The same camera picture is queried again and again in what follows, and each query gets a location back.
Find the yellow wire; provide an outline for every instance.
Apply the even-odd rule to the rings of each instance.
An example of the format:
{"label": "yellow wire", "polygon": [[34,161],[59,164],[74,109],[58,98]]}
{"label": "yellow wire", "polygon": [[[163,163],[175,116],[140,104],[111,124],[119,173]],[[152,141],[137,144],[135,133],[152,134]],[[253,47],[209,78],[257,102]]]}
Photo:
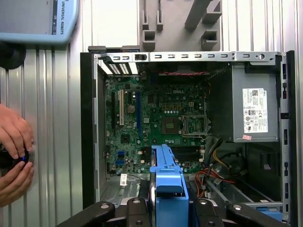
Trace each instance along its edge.
{"label": "yellow wire", "polygon": [[217,149],[214,150],[214,152],[213,152],[213,157],[214,157],[214,159],[215,159],[218,163],[220,163],[221,165],[223,165],[223,166],[225,166],[226,168],[229,169],[229,166],[227,166],[226,164],[224,164],[224,163],[217,157]]}

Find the motherboard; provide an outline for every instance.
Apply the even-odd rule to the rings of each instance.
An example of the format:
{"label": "motherboard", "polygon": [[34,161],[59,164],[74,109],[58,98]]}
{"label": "motherboard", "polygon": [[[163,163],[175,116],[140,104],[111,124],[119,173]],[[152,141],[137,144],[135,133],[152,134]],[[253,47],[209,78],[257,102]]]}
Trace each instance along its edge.
{"label": "motherboard", "polygon": [[152,145],[167,144],[184,173],[204,160],[209,121],[209,87],[199,83],[159,83],[153,75],[108,77],[106,162],[109,174],[149,173]]}

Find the screen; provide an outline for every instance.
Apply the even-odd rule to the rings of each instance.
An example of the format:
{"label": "screen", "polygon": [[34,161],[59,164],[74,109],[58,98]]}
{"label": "screen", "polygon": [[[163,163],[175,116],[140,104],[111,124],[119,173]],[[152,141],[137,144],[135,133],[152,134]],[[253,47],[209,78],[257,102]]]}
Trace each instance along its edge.
{"label": "screen", "polygon": [[56,3],[57,0],[0,0],[0,33],[52,35]]}

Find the pink sticker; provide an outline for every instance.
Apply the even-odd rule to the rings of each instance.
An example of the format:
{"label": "pink sticker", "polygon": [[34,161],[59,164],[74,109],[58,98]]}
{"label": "pink sticker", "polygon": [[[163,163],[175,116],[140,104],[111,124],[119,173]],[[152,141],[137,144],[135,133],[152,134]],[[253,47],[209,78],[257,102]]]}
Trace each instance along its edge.
{"label": "pink sticker", "polygon": [[243,135],[242,139],[244,139],[244,140],[251,140],[251,136]]}

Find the white pci slot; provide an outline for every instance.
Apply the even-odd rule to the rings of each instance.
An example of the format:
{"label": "white pci slot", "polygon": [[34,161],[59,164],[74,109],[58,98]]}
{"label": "white pci slot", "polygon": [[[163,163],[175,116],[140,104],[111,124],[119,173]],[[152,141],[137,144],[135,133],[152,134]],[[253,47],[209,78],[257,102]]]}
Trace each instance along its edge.
{"label": "white pci slot", "polygon": [[119,90],[120,125],[124,125],[124,90]]}

